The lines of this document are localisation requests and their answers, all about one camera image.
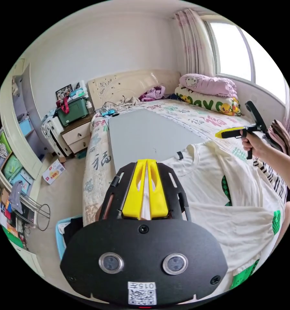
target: tiled floor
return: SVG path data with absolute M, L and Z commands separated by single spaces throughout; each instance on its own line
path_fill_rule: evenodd
M 60 270 L 60 259 L 55 240 L 55 225 L 59 220 L 82 214 L 82 183 L 85 158 L 70 159 L 65 163 L 66 171 L 51 185 L 42 180 L 37 202 L 50 207 L 49 227 L 44 231 L 31 229 L 27 237 L 30 252 L 36 254 L 44 279 L 50 284 L 79 297 L 72 290 Z M 38 218 L 40 227 L 44 227 Z

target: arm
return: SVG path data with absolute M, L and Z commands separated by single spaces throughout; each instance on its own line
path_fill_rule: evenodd
M 248 151 L 252 148 L 252 153 L 262 158 L 273 170 L 275 170 L 285 181 L 290 189 L 290 156 L 266 145 L 255 134 L 247 133 L 246 138 L 242 138 L 244 150 Z

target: curtain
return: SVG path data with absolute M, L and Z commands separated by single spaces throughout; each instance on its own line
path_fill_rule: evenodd
M 286 111 L 284 116 L 284 127 L 287 129 L 290 135 L 290 88 L 285 80 L 285 89 L 286 89 Z
M 203 20 L 191 9 L 175 13 L 175 20 L 183 47 L 183 55 L 180 56 L 184 59 L 179 68 L 180 73 L 198 73 L 214 77 L 214 55 Z

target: red strap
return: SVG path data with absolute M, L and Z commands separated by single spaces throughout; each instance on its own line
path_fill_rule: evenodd
M 63 99 L 63 104 L 62 104 L 62 100 L 58 100 L 58 101 L 56 102 L 57 107 L 61 107 L 61 110 L 62 110 L 65 114 L 68 114 L 69 111 L 70 111 L 70 108 L 68 107 L 67 99 L 68 99 L 68 97 L 64 97 L 64 99 Z

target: white t-shirt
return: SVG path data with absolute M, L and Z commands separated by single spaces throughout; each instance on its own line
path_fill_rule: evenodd
M 220 243 L 228 272 L 215 292 L 227 291 L 233 277 L 268 258 L 285 217 L 285 206 L 268 178 L 213 142 L 191 144 L 164 164 L 176 173 L 187 195 L 192 222 Z M 143 217 L 150 219 L 145 188 Z M 278 221 L 273 231 L 273 217 Z

